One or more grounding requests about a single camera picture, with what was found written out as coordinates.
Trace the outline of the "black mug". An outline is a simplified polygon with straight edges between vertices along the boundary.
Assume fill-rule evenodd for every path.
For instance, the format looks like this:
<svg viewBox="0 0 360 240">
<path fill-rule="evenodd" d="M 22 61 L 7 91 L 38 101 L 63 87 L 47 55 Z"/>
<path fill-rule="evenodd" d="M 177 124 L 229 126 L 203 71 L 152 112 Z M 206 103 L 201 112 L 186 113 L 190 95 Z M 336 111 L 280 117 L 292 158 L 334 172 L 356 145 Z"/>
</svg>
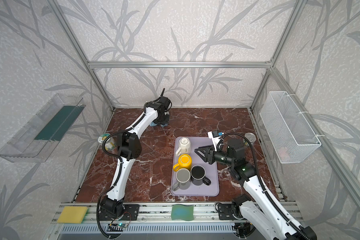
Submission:
<svg viewBox="0 0 360 240">
<path fill-rule="evenodd" d="M 191 177 L 192 183 L 195 186 L 206 185 L 209 186 L 211 184 L 211 180 L 206 177 L 206 170 L 203 166 L 195 165 L 191 168 Z"/>
</svg>

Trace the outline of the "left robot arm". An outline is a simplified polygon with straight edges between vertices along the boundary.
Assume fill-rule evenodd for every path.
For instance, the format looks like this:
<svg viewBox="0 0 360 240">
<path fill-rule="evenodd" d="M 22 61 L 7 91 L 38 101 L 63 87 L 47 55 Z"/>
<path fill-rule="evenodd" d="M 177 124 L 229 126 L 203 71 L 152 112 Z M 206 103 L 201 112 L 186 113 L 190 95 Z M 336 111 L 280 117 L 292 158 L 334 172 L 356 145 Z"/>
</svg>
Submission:
<svg viewBox="0 0 360 240">
<path fill-rule="evenodd" d="M 140 138 L 149 126 L 165 127 L 170 120 L 172 102 L 164 96 L 164 92 L 162 90 L 157 99 L 146 102 L 141 115 L 126 129 L 112 133 L 103 140 L 103 152 L 116 158 L 118 164 L 110 188 L 98 198 L 98 214 L 106 213 L 114 219 L 124 214 L 126 184 L 135 160 L 142 153 Z"/>
</svg>

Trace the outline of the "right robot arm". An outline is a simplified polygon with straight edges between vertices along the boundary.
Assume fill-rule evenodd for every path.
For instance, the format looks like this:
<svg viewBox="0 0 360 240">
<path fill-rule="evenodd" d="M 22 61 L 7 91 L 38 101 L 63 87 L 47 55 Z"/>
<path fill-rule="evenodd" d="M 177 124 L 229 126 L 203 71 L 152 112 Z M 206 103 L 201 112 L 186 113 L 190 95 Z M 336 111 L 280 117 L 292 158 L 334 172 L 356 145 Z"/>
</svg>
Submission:
<svg viewBox="0 0 360 240">
<path fill-rule="evenodd" d="M 232 201 L 237 219 L 248 220 L 267 240 L 315 240 L 311 227 L 303 227 L 276 199 L 263 181 L 256 151 L 248 138 L 238 133 L 208 132 L 212 145 L 195 149 L 210 165 L 220 163 L 230 168 L 231 176 L 246 191 Z"/>
</svg>

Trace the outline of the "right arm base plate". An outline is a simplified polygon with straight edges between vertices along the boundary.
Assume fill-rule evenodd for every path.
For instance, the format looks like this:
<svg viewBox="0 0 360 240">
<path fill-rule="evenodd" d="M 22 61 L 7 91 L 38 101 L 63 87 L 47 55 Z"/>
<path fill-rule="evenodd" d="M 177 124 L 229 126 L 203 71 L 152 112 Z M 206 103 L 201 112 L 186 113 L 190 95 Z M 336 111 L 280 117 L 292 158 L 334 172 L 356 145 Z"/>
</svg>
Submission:
<svg viewBox="0 0 360 240">
<path fill-rule="evenodd" d="M 216 203 L 215 210 L 219 215 L 219 220 L 245 221 L 249 214 L 260 211 L 260 208 L 253 202 L 247 201 L 240 205 L 233 203 L 223 204 Z"/>
</svg>

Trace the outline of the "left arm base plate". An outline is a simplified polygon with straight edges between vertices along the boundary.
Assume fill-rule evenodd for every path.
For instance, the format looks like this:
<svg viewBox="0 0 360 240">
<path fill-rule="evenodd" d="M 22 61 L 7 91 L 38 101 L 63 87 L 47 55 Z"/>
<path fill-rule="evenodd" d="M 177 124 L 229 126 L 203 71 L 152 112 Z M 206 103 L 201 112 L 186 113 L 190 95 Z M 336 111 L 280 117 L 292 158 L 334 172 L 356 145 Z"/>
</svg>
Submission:
<svg viewBox="0 0 360 240">
<path fill-rule="evenodd" d="M 138 204 L 127 204 L 124 205 L 124 209 L 122 210 L 122 215 L 118 218 L 107 213 L 105 210 L 100 210 L 98 215 L 99 221 L 137 221 L 139 215 L 140 205 Z"/>
</svg>

